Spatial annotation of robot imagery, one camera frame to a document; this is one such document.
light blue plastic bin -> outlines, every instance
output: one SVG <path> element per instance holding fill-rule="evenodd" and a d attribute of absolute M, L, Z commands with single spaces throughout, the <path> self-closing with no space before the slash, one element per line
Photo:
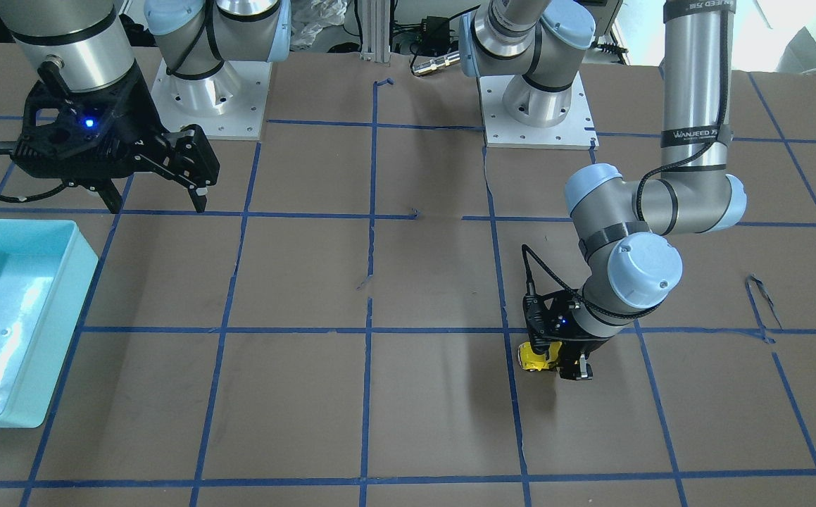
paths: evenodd
<path fill-rule="evenodd" d="M 98 256 L 67 220 L 0 220 L 0 427 L 44 421 Z"/>

silver cylinder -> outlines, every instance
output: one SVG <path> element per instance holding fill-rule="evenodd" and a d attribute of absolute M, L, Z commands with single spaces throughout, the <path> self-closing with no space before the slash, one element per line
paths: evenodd
<path fill-rule="evenodd" d="M 169 90 L 174 94 L 176 106 L 187 115 L 210 118 L 243 107 L 240 98 L 244 83 L 230 62 L 225 62 L 216 74 L 202 80 L 166 78 L 170 80 Z"/>
<path fill-rule="evenodd" d="M 268 61 L 281 15 L 282 9 L 277 9 L 263 19 L 242 22 L 214 13 L 220 55 L 231 61 Z"/>
<path fill-rule="evenodd" d="M 167 66 L 179 65 L 176 70 L 179 74 L 188 76 L 205 74 L 214 70 L 220 64 L 220 61 L 214 58 L 211 52 L 207 31 L 201 31 L 201 26 L 204 23 L 204 11 L 204 9 L 201 9 L 182 27 L 166 35 L 154 37 L 158 47 L 161 48 L 161 54 L 163 54 L 163 60 L 167 62 Z M 199 37 L 198 41 L 195 42 L 192 51 L 185 57 L 185 62 L 180 65 L 185 49 L 189 47 L 196 37 Z"/>
<path fill-rule="evenodd" d="M 539 22 L 551 0 L 492 0 L 489 12 L 511 32 L 526 32 Z"/>
<path fill-rule="evenodd" d="M 236 16 L 254 16 L 265 13 L 280 0 L 217 0 L 217 8 Z"/>
<path fill-rule="evenodd" d="M 135 62 L 132 48 L 118 18 L 104 32 L 64 45 L 35 45 L 16 41 L 33 67 L 56 57 L 60 74 L 70 91 L 82 93 L 109 86 L 129 71 Z"/>
<path fill-rule="evenodd" d="M 571 107 L 572 89 L 551 93 L 531 87 L 523 76 L 514 76 L 501 102 L 508 115 L 524 125 L 551 127 L 567 118 Z"/>
<path fill-rule="evenodd" d="M 720 19 L 729 17 L 727 62 L 733 16 L 725 11 L 684 15 L 665 26 L 665 131 L 717 124 L 720 107 Z M 729 83 L 729 65 L 727 65 Z M 729 118 L 729 102 L 724 113 Z M 685 144 L 662 148 L 662 162 L 684 160 L 703 148 L 703 144 Z M 687 166 L 727 163 L 726 145 L 716 142 L 710 150 Z"/>
<path fill-rule="evenodd" d="M 0 0 L 0 16 L 11 32 L 58 37 L 95 25 L 113 7 L 111 0 Z"/>
<path fill-rule="evenodd" d="M 492 20 L 491 14 L 479 9 L 473 14 L 473 32 L 482 48 L 501 58 L 516 58 L 534 41 L 533 32 L 530 30 L 504 33 L 498 23 Z"/>

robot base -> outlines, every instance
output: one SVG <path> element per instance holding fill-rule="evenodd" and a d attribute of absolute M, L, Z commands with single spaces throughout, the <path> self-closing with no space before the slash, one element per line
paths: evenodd
<path fill-rule="evenodd" d="M 479 102 L 486 128 L 486 144 L 502 148 L 547 148 L 558 150 L 589 150 L 592 142 L 598 148 L 598 136 L 592 124 L 592 113 L 579 74 L 574 78 L 574 101 L 560 124 L 534 127 L 521 124 L 508 115 L 501 97 L 513 76 L 479 78 Z"/>
<path fill-rule="evenodd" d="M 227 110 L 219 116 L 195 116 L 180 110 L 176 105 L 174 93 L 166 78 L 166 62 L 161 61 L 157 78 L 151 87 L 151 97 L 163 125 L 170 130 L 178 130 L 180 125 L 198 124 L 204 129 L 208 139 L 260 141 L 272 64 L 264 61 L 230 61 L 230 64 L 244 83 L 241 95 L 236 97 L 237 108 Z"/>

